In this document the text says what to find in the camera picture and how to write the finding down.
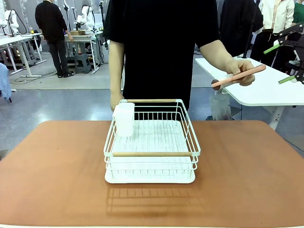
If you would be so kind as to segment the person's left hand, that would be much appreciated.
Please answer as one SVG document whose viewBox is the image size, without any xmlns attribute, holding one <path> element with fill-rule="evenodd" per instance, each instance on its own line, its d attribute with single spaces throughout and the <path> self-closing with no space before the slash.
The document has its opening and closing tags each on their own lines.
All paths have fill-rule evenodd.
<svg viewBox="0 0 304 228">
<path fill-rule="evenodd" d="M 228 74 L 236 75 L 253 68 L 254 66 L 249 60 L 231 59 L 225 64 L 224 71 Z M 233 83 L 240 84 L 241 86 L 249 86 L 254 82 L 254 80 L 255 80 L 254 75 L 248 75 L 246 77 L 233 81 Z"/>
</svg>

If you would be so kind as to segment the person's right hand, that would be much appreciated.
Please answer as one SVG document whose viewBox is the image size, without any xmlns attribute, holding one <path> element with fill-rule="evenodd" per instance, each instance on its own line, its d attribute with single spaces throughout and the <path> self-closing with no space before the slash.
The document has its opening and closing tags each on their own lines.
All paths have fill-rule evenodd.
<svg viewBox="0 0 304 228">
<path fill-rule="evenodd" d="M 119 93 L 111 93 L 111 95 L 110 95 L 110 107 L 111 107 L 111 110 L 114 111 L 115 107 L 123 99 L 124 99 L 124 97 L 123 97 L 123 95 L 122 95 L 121 92 L 119 92 Z"/>
</svg>

